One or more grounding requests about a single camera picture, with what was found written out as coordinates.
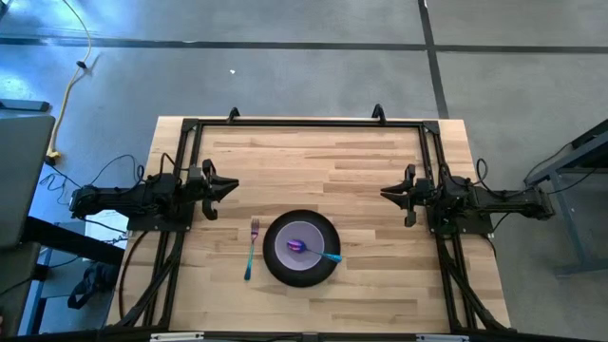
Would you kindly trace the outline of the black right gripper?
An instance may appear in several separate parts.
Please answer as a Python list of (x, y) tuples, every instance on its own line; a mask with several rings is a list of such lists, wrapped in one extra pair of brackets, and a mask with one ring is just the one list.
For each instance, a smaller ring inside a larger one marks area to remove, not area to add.
[(417, 220), (414, 207), (425, 206), (432, 195), (430, 179), (415, 179), (415, 165), (409, 164), (405, 171), (405, 180), (397, 185), (384, 187), (381, 196), (395, 203), (401, 210), (406, 209), (405, 225), (412, 227)]

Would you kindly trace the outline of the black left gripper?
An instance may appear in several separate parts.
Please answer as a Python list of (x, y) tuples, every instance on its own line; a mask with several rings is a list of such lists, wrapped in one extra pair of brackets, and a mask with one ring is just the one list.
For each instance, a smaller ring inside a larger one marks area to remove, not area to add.
[(221, 202), (238, 185), (238, 179), (217, 175), (212, 161), (206, 159), (202, 161), (201, 166), (192, 164), (188, 167), (185, 184), (186, 198), (189, 202), (200, 200), (203, 215), (208, 220), (216, 220), (218, 211), (214, 207), (214, 202)]

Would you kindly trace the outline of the iridescent fork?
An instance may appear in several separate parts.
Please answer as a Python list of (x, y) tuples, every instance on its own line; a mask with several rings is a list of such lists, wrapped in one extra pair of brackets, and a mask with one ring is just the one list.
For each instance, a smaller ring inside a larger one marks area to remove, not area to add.
[(244, 280), (249, 281), (251, 279), (251, 273), (253, 268), (253, 259), (254, 259), (254, 251), (255, 251), (255, 242), (259, 234), (259, 226), (260, 222), (258, 218), (253, 218), (251, 221), (251, 231), (250, 231), (250, 250), (247, 260), (247, 266), (244, 274)]

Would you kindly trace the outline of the lavender bowl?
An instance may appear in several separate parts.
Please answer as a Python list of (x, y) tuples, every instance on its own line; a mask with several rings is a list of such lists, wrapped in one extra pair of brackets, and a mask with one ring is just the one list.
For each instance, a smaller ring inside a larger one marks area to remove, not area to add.
[(290, 239), (302, 240), (309, 249), (323, 252), (325, 240), (321, 232), (311, 223), (296, 221), (278, 230), (275, 238), (275, 254), (280, 263), (293, 271), (306, 271), (314, 267), (322, 258), (310, 252), (296, 253), (287, 247)]

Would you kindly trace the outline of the iridescent spoon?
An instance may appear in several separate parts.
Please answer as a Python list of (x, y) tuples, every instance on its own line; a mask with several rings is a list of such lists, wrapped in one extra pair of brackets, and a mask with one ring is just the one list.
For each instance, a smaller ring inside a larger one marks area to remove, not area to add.
[(304, 252), (310, 252), (313, 254), (316, 254), (318, 256), (324, 257), (326, 259), (329, 259), (335, 263), (339, 263), (342, 261), (342, 256), (341, 255), (335, 255), (335, 254), (327, 254), (327, 253), (323, 253), (323, 252), (317, 252), (314, 250), (311, 250), (307, 247), (307, 245), (299, 239), (290, 239), (287, 241), (287, 247), (296, 253), (304, 253)]

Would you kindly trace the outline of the white paper sheet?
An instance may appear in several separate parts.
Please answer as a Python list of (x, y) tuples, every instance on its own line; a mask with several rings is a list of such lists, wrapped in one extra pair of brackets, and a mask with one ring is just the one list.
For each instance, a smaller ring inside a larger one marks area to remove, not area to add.
[(121, 249), (125, 249), (128, 233), (128, 218), (112, 211), (104, 210), (98, 214), (85, 217), (85, 235)]

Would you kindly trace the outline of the black round plate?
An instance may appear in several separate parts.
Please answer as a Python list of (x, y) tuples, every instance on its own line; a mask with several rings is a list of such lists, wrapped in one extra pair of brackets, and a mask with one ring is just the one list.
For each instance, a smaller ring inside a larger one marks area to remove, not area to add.
[(311, 269), (293, 271), (283, 266), (276, 257), (274, 242), (278, 230), (288, 223), (305, 221), (314, 225), (325, 240), (323, 253), (341, 255), (341, 241), (336, 228), (323, 215), (312, 210), (293, 210), (276, 218), (268, 228), (262, 244), (262, 254), (270, 273), (280, 282), (297, 288), (315, 286), (326, 280), (338, 263), (324, 257)]

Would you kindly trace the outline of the black desk beam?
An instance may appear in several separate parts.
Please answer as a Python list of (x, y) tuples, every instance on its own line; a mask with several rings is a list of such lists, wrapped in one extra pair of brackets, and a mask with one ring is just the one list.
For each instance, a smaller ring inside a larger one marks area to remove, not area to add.
[(78, 257), (112, 265), (120, 265), (124, 257), (124, 250), (119, 247), (34, 217), (26, 218), (20, 241), (36, 242)]

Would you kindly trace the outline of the grey metal cart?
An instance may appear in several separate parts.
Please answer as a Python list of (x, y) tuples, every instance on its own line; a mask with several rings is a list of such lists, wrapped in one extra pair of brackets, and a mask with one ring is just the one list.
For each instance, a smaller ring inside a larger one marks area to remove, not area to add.
[(573, 276), (608, 270), (608, 257), (597, 257), (583, 241), (575, 222), (575, 210), (568, 202), (566, 192), (593, 175), (608, 175), (608, 119), (567, 142), (552, 156), (533, 166), (523, 179), (526, 186), (549, 181), (553, 187), (566, 233), (574, 247), (578, 262), (556, 269), (557, 277)]

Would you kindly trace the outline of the grey desk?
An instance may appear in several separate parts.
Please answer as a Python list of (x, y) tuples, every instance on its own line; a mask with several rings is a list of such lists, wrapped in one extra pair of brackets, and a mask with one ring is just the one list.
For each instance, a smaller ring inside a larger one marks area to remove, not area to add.
[(0, 250), (20, 242), (55, 119), (0, 118)]

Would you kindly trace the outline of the dark flat panel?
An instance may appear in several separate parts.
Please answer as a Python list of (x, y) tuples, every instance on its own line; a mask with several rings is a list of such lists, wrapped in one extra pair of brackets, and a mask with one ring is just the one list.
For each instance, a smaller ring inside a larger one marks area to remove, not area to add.
[(0, 109), (47, 112), (50, 104), (44, 101), (0, 99)]

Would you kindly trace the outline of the grey chair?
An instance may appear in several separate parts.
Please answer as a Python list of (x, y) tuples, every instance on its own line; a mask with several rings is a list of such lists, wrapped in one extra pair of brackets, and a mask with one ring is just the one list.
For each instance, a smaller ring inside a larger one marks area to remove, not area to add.
[(15, 336), (19, 331), (39, 252), (37, 242), (0, 251), (0, 338)]

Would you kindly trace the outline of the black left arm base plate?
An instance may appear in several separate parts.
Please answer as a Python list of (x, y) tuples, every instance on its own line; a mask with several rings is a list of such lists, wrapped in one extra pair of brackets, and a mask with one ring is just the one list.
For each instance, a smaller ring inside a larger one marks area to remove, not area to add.
[(192, 225), (193, 212), (181, 211), (174, 218), (163, 215), (147, 215), (128, 219), (128, 231), (186, 232)]

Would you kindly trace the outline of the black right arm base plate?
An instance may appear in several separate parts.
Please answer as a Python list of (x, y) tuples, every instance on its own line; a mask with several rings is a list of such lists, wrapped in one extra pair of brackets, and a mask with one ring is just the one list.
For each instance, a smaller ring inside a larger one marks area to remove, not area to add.
[(427, 208), (427, 219), (429, 230), (442, 236), (483, 235), (493, 231), (490, 215), (465, 198), (439, 199)]

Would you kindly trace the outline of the black aluminium table frame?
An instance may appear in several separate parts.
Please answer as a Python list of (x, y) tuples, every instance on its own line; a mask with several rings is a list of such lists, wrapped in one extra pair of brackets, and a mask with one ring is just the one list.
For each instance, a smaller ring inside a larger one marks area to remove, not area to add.
[[(148, 172), (210, 159), (240, 185), (201, 212), (185, 235), (169, 316), (172, 331), (284, 333), (445, 333), (447, 304), (435, 238), (419, 216), (383, 199), (407, 165), (436, 172), (441, 141), (452, 170), (473, 173), (466, 129), (457, 120), (162, 117), (145, 158)], [(244, 280), (250, 223), (262, 230), (280, 215), (306, 209), (336, 228), (343, 261), (310, 288), (279, 282), (256, 239)]]

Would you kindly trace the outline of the silver metal bracket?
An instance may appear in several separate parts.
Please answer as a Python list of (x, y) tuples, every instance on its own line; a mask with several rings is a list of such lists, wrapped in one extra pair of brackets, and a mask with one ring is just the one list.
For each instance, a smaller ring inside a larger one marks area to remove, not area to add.
[(470, 342), (470, 340), (466, 335), (417, 334), (415, 342)]
[(152, 333), (149, 342), (201, 342), (203, 332), (160, 332)]

